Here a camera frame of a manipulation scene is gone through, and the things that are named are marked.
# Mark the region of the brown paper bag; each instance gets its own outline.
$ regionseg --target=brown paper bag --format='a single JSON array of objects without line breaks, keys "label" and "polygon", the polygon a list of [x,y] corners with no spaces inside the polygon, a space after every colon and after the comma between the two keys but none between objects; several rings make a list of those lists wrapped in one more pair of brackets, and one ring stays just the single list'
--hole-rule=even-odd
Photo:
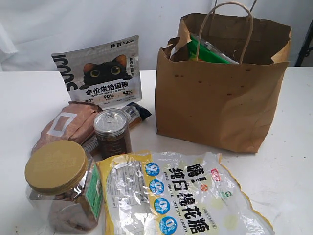
[{"label": "brown paper bag", "polygon": [[[270,20],[210,14],[217,7],[207,15],[202,36],[199,32],[201,24],[206,23],[203,21],[206,15],[189,14],[181,18],[180,38],[171,39],[167,48],[159,50],[157,133],[235,152],[255,153],[274,117],[288,66],[291,28]],[[189,32],[199,34],[243,63],[188,61]],[[175,46],[178,51],[170,58]]]}]

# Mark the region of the green label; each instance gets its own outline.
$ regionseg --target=green label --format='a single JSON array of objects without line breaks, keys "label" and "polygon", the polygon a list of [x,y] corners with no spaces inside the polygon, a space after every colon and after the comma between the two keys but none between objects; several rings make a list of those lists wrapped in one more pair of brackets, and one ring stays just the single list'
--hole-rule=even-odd
[{"label": "green label", "polygon": [[103,197],[99,172],[96,165],[93,167],[93,172],[89,183],[89,188],[86,193],[86,197],[88,199],[94,217],[98,218]]}]

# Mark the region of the cat ear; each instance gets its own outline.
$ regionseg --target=cat ear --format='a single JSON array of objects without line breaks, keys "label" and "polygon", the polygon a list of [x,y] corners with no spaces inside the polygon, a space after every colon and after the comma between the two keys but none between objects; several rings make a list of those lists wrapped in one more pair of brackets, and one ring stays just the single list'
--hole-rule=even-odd
[{"label": "cat ear", "polygon": [[126,55],[119,55],[113,61],[117,61],[122,66],[126,67]]},{"label": "cat ear", "polygon": [[88,63],[88,64],[85,64],[84,66],[84,74],[86,74],[87,72],[89,72],[90,70],[92,70],[92,68],[94,67],[95,64],[91,64],[91,63]]}]

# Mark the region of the small can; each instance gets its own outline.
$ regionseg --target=small can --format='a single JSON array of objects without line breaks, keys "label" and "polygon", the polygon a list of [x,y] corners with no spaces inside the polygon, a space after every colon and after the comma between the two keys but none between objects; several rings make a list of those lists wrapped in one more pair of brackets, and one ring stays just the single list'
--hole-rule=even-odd
[{"label": "small can", "polygon": [[103,159],[132,151],[128,119],[124,111],[106,109],[94,119],[93,127]]}]

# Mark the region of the blue circle label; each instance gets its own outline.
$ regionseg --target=blue circle label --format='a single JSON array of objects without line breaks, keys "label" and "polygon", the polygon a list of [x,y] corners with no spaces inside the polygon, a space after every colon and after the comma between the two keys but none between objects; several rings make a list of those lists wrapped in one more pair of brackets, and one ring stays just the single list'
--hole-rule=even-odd
[{"label": "blue circle label", "polygon": [[164,192],[164,184],[157,179],[154,179],[150,182],[149,188],[154,194],[161,194]]},{"label": "blue circle label", "polygon": [[159,214],[166,214],[170,210],[170,203],[163,197],[155,200],[155,210]]},{"label": "blue circle label", "polygon": [[173,217],[165,217],[160,221],[160,229],[163,234],[173,234],[177,229],[177,222]]},{"label": "blue circle label", "polygon": [[146,164],[146,173],[149,176],[157,176],[160,173],[160,167],[156,163]]}]

